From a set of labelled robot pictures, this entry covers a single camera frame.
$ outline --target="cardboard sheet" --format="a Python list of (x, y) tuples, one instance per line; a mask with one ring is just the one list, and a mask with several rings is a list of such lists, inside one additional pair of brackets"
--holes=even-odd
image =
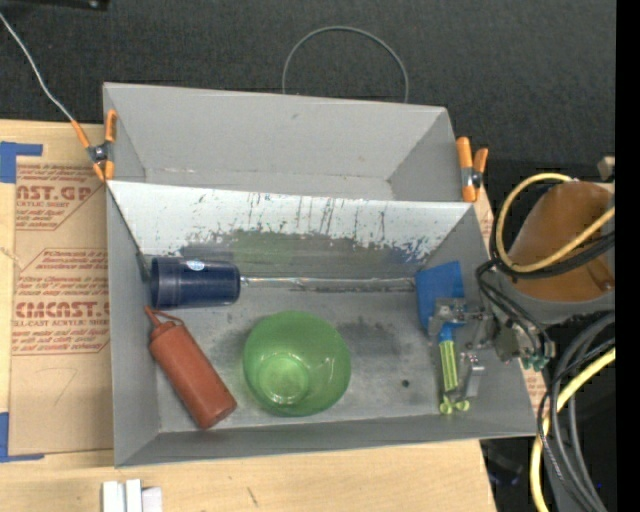
[(43, 145), (17, 165), (9, 453), (109, 448), (104, 185), (67, 123), (1, 121), (0, 140)]

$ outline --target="blue cup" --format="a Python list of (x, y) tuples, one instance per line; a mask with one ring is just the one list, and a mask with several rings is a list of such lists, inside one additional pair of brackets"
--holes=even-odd
[(240, 296), (238, 267), (222, 261), (157, 256), (150, 282), (155, 309), (228, 305)]

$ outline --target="yellow cable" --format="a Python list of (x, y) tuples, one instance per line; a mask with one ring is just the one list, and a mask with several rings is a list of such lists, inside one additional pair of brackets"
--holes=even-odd
[(531, 185), (532, 183), (536, 183), (538, 181), (544, 180), (559, 180), (562, 182), (572, 181), (572, 178), (566, 176), (564, 174), (558, 174), (553, 172), (541, 173), (532, 176), (531, 178), (527, 178), (522, 183), (520, 183), (513, 191), (507, 196), (504, 201), (504, 204), (500, 210), (500, 214), (498, 215), (498, 220), (496, 222), (496, 249), (500, 256), (500, 259), (511, 269), (517, 272), (534, 272), (536, 270), (540, 270), (542, 268), (548, 267), (549, 265), (556, 263), (561, 258), (569, 254), (580, 244), (584, 243), (589, 239), (596, 231), (598, 231), (602, 226), (604, 226), (614, 215), (615, 215), (615, 206), (607, 210), (604, 214), (600, 216), (591, 226), (585, 229), (580, 235), (574, 238), (571, 242), (566, 244), (564, 247), (558, 249), (551, 256), (548, 256), (536, 263), (531, 263), (528, 265), (519, 265), (515, 263), (509, 255), (504, 247), (504, 241), (502, 239), (502, 232), (504, 231), (504, 221), (506, 219), (507, 213), (511, 208), (511, 204), (515, 200), (516, 196), (526, 187)]
[[(558, 397), (558, 412), (565, 406), (569, 399), (576, 394), (576, 392), (593, 376), (601, 371), (605, 366), (611, 364), (616, 360), (616, 349), (612, 348), (606, 354), (600, 356), (599, 359), (587, 366), (579, 375), (574, 377), (569, 384), (562, 390)], [(542, 424), (542, 431), (544, 435), (547, 435), (549, 431), (549, 413), (544, 417)], [(549, 512), (547, 505), (544, 501), (544, 495), (542, 493), (542, 486), (540, 482), (540, 463), (542, 459), (542, 440), (540, 435), (536, 437), (536, 441), (531, 450), (531, 466), (529, 471), (529, 484), (531, 487), (531, 494), (533, 496), (533, 502), (539, 512)]]

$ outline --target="green plastic bowl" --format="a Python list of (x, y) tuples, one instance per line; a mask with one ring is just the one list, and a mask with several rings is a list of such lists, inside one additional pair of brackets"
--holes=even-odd
[(271, 315), (253, 328), (243, 351), (255, 398), (282, 416), (308, 416), (334, 405), (349, 386), (351, 356), (340, 333), (303, 311)]

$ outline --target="gray bin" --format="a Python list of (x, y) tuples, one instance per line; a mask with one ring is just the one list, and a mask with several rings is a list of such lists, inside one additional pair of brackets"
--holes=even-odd
[[(473, 271), (487, 259), (444, 108), (122, 84), (105, 85), (104, 107), (119, 116), (107, 194), (116, 466), (535, 433), (519, 366), (490, 350), (471, 409), (438, 412), (412, 278), (458, 260), (477, 307)], [(231, 306), (173, 311), (239, 404), (208, 431), (147, 349), (141, 261), (153, 255), (233, 261), (251, 283)], [(331, 322), (352, 354), (349, 389), (314, 416), (268, 414), (243, 380), (249, 331), (285, 309)], [(456, 330), (460, 351), (474, 332)]]

